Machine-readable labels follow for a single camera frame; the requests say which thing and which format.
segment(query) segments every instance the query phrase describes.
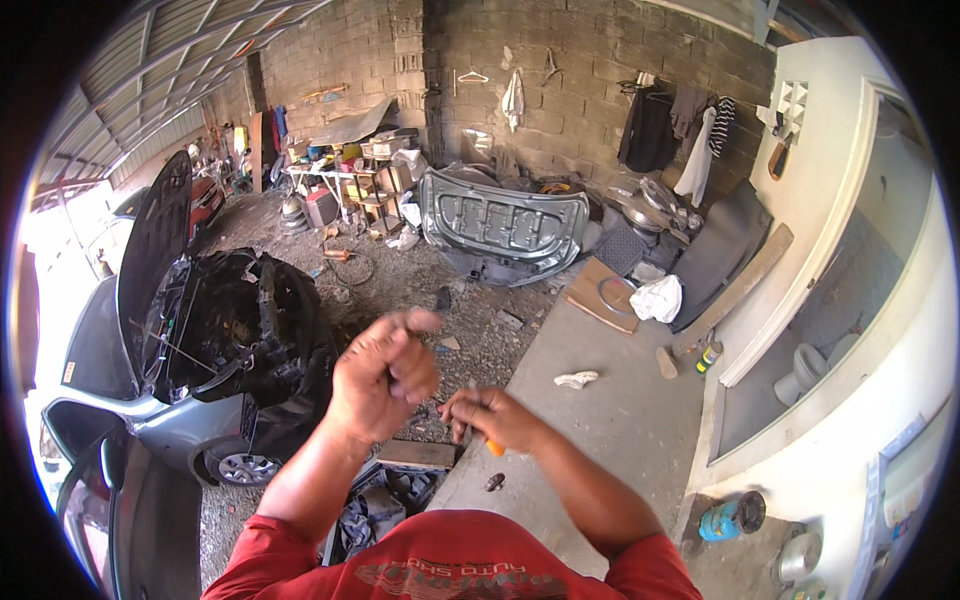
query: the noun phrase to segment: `wooden plank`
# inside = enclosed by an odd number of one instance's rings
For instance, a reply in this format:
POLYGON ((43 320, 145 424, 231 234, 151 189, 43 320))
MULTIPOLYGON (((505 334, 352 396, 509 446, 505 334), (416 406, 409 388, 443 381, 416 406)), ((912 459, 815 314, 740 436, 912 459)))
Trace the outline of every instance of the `wooden plank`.
POLYGON ((781 223, 740 275, 736 276, 727 289, 720 294, 720 297, 714 300, 713 304, 689 327, 673 337, 673 343, 670 345, 673 355, 680 356, 690 351, 699 341, 706 339, 710 330, 716 327, 760 283, 792 243, 793 231, 786 226, 786 223, 781 223))
POLYGON ((380 449, 380 453, 376 455, 376 460, 384 465, 453 468, 456 451, 457 446, 450 444, 390 440, 380 449))
POLYGON ((263 112, 258 112, 250 123, 250 177, 253 179, 254 194, 263 193, 263 115, 263 112))
MULTIPOLYGON (((573 283, 566 286, 564 299, 614 329, 631 334, 634 332, 634 329, 636 329, 636 324, 640 322, 637 315, 617 314, 604 306, 603 302, 600 301, 600 295, 597 293, 597 283, 607 277, 616 277, 616 273, 597 258, 591 258, 584 268, 580 270, 580 274, 573 280, 573 283)), ((630 305, 630 296, 633 294, 633 290, 624 290, 621 294, 616 294, 616 290, 617 286, 613 282, 605 285, 604 298, 620 310, 632 311, 633 307, 630 305)))

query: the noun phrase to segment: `open car hood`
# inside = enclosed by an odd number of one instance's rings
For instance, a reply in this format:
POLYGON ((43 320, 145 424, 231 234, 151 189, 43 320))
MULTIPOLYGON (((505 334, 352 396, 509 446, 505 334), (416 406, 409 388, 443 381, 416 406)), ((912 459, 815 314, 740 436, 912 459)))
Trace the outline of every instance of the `open car hood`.
POLYGON ((580 252, 583 192, 530 194, 427 169, 420 179, 423 234, 463 276, 511 287, 550 277, 580 252))
POLYGON ((150 186, 127 241, 117 279, 117 318, 134 365, 140 364, 143 333, 130 321, 144 324, 156 288, 186 250, 192 176, 185 150, 171 156, 150 186))

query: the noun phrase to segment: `orange tool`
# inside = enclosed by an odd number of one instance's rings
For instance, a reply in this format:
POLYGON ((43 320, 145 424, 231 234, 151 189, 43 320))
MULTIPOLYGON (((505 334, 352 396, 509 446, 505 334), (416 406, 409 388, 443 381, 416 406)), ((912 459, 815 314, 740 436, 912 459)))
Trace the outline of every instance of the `orange tool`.
POLYGON ((507 451, 506 448, 493 440, 487 440, 487 448, 493 456, 503 456, 503 453, 507 451))
POLYGON ((339 262, 346 262, 350 258, 349 250, 324 250, 324 256, 339 262))

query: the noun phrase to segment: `hubcap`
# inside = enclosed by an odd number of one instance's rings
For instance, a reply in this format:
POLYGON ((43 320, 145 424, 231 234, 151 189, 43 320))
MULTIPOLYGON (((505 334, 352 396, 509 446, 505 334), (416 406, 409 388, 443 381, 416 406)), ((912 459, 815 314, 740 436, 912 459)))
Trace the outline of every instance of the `hubcap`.
POLYGON ((231 454, 218 467, 224 479, 245 486, 265 484, 280 469, 276 461, 259 454, 231 454))

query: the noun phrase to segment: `white towel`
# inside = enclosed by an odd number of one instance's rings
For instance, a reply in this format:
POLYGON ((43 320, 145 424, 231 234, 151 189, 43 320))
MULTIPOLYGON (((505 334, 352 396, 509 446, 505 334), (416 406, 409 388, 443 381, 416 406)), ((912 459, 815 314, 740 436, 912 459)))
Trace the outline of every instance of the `white towel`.
POLYGON ((520 122, 520 115, 523 114, 523 83, 520 81, 519 71, 514 71, 510 85, 507 86, 503 100, 500 101, 500 107, 510 122, 510 131, 515 132, 520 122))
POLYGON ((693 194, 693 207, 696 208, 704 199, 704 190, 707 189, 707 176, 710 173, 710 148, 708 140, 710 131, 713 129, 713 121, 716 119, 717 111, 714 107, 704 110, 704 125, 700 128, 697 135, 697 141, 693 144, 693 150, 690 151, 690 160, 686 162, 684 174, 680 180, 673 186, 673 191, 681 196, 693 194))

